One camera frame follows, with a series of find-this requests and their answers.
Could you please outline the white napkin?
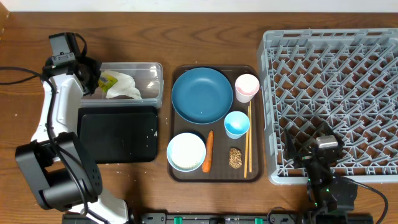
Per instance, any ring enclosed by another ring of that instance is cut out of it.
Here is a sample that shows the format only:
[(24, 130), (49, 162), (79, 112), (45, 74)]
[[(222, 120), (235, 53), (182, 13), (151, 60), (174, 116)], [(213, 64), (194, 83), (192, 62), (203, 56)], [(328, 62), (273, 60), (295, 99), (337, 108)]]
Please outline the white napkin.
[(118, 82), (106, 92), (107, 99), (116, 98), (119, 96), (126, 96), (135, 100), (142, 99), (141, 93), (136, 88), (136, 83), (132, 76), (112, 70), (105, 70), (103, 72), (106, 72), (118, 79)]

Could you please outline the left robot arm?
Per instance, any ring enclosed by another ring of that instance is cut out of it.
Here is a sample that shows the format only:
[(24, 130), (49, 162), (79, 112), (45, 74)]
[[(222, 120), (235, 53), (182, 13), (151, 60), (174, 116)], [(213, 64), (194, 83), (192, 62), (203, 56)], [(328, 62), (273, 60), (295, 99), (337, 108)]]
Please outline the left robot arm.
[(16, 149), (17, 164), (44, 210), (79, 213), (96, 223), (127, 223), (127, 204), (103, 188), (101, 172), (77, 136), (83, 95), (94, 92), (100, 62), (53, 56), (43, 68), (44, 104), (31, 142)]

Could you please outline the yellow green snack wrapper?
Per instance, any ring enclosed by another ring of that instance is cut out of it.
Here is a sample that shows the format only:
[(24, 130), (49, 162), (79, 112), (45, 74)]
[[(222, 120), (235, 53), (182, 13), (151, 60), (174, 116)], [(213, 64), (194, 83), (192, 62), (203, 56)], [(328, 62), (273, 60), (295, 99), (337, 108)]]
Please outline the yellow green snack wrapper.
[(114, 84), (118, 82), (118, 79), (112, 75), (103, 72), (98, 80), (98, 86), (106, 93)]

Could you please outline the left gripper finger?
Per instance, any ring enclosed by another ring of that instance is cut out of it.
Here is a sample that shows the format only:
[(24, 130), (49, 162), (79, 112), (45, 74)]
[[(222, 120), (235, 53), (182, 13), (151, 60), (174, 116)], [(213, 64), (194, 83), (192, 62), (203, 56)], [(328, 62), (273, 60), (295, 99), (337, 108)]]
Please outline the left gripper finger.
[(98, 87), (98, 81), (97, 80), (85, 80), (82, 81), (82, 86), (83, 86), (83, 95), (92, 95), (95, 90)]
[(89, 62), (89, 67), (92, 71), (92, 76), (90, 78), (91, 89), (96, 89), (98, 87), (98, 80), (101, 75), (100, 68), (102, 63), (92, 58), (89, 58), (88, 62)]

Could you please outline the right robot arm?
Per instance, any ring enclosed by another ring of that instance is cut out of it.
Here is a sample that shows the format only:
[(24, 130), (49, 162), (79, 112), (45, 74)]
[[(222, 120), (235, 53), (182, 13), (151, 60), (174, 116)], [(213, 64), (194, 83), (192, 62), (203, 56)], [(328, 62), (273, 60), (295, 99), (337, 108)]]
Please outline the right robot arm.
[(284, 130), (285, 157), (293, 160), (295, 168), (307, 173), (307, 193), (315, 208), (306, 211), (300, 223), (348, 223), (347, 213), (354, 209), (358, 186), (333, 175), (330, 165), (343, 155), (345, 145), (327, 123), (321, 124), (315, 133), (315, 144), (301, 149)]

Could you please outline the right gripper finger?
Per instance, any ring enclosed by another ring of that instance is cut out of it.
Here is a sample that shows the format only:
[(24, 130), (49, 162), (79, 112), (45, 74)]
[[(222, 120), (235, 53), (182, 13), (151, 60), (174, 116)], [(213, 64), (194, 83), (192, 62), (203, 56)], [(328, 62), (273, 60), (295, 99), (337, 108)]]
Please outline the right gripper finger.
[(285, 159), (294, 159), (296, 156), (296, 148), (287, 129), (284, 129), (284, 157)]
[(338, 146), (344, 146), (344, 142), (340, 139), (340, 137), (330, 128), (328, 123), (324, 122), (322, 123), (318, 128), (317, 132), (321, 134), (321, 136), (329, 136), (329, 135), (334, 135), (334, 137), (338, 141)]

